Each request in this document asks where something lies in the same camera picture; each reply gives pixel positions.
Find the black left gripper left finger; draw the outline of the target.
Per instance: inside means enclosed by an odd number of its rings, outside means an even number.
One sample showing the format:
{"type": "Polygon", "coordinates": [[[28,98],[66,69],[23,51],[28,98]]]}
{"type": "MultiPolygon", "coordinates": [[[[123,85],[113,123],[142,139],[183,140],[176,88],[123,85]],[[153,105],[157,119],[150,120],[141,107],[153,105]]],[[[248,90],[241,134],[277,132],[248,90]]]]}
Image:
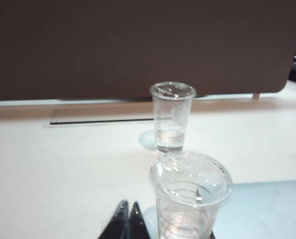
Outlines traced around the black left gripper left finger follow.
{"type": "Polygon", "coordinates": [[[99,239],[127,239],[129,231],[128,215],[129,204],[127,200],[121,200],[99,239]]]}

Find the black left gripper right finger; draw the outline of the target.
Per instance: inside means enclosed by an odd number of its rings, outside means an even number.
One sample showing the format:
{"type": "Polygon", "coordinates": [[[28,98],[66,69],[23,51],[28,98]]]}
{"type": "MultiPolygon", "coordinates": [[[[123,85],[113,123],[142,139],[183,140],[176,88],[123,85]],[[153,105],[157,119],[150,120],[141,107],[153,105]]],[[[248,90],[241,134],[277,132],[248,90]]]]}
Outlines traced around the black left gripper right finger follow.
{"type": "Polygon", "coordinates": [[[128,239],[150,239],[138,202],[134,202],[128,219],[128,239]]]}

